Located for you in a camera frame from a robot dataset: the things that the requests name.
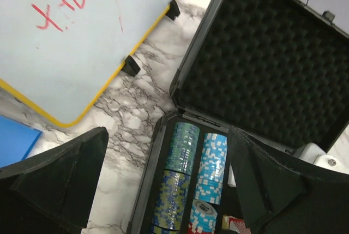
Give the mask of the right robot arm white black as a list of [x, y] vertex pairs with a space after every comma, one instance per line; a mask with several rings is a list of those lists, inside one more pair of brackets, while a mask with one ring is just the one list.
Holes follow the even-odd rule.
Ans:
[[312, 142], [298, 148], [293, 156], [327, 170], [348, 174], [348, 167], [344, 163]]

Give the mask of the black poker set case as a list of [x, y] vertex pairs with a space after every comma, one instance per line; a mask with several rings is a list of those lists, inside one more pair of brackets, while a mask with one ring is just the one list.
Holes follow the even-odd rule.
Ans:
[[[206, 133], [238, 128], [291, 156], [310, 142], [329, 151], [348, 126], [348, 35], [329, 16], [298, 0], [211, 0], [170, 86], [176, 111], [156, 123], [127, 233], [150, 233], [178, 122], [200, 129], [179, 233], [189, 233]], [[224, 215], [243, 219], [228, 143], [215, 208], [214, 233], [236, 233], [222, 229]]]

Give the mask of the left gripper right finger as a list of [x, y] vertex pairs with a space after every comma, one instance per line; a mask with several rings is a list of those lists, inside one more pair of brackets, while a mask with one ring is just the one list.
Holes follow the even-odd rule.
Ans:
[[348, 175], [309, 164], [238, 128], [228, 159], [251, 233], [348, 233]]

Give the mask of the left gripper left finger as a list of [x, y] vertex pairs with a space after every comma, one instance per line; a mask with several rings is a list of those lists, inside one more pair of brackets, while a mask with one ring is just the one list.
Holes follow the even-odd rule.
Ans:
[[1, 233], [81, 233], [108, 141], [107, 129], [96, 127], [1, 168]]

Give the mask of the red playing card deck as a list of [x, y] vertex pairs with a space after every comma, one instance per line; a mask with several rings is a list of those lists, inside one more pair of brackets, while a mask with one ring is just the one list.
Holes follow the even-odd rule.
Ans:
[[230, 215], [224, 215], [222, 217], [222, 229], [235, 231], [239, 234], [251, 234], [250, 229], [245, 226], [243, 219], [239, 219]]

